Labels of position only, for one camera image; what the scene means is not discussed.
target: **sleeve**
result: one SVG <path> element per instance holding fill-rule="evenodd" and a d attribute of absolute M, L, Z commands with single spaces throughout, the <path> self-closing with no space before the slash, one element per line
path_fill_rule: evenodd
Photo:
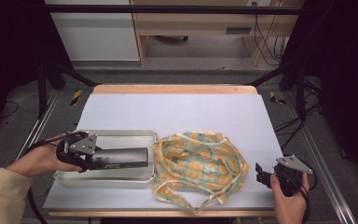
<path fill-rule="evenodd" d="M 33 183 L 30 176 L 0 169 L 0 224 L 20 224 L 25 195 Z"/>

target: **white tray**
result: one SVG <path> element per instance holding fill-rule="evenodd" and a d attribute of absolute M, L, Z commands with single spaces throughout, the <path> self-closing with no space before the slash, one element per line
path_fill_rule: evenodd
<path fill-rule="evenodd" d="M 57 171 L 54 178 L 67 188 L 119 188 L 148 189 L 154 178 L 154 153 L 152 145 L 157 141 L 153 130 L 77 130 L 97 134 L 98 147 L 104 149 L 124 147 L 147 147 L 148 166 L 112 169 L 88 170 L 84 173 Z"/>

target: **bag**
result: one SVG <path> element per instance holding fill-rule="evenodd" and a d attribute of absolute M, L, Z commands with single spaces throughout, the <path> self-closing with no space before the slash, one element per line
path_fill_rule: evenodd
<path fill-rule="evenodd" d="M 221 133 L 176 133 L 152 146 L 155 154 L 154 196 L 166 203 L 179 203 L 198 213 L 217 199 L 224 203 L 242 188 L 249 165 Z M 175 189 L 204 189 L 211 193 L 196 210 Z"/>

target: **person's left hand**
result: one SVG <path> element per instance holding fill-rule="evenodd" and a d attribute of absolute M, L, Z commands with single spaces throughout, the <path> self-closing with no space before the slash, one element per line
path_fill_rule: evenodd
<path fill-rule="evenodd" d="M 7 169 L 21 175 L 37 176 L 52 171 L 82 171 L 81 167 L 59 161 L 56 156 L 57 145 L 60 140 L 51 144 L 37 147 L 17 161 L 10 164 Z"/>

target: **table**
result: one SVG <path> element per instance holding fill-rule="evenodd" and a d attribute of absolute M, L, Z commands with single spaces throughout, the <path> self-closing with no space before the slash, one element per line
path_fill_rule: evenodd
<path fill-rule="evenodd" d="M 255 163 L 272 172 L 275 159 L 282 152 L 264 102 L 254 87 L 101 85 L 90 95 L 77 129 L 151 127 L 159 138 L 188 130 L 224 133 L 249 163 L 244 187 L 224 204 L 209 204 L 197 217 L 274 216 L 272 191 L 256 182 Z M 195 205 L 206 197 L 191 191 L 183 194 Z M 44 208 L 51 216 L 58 217 L 195 216 L 180 205 L 155 199 L 152 184 L 150 189 L 70 189 L 55 181 Z"/>

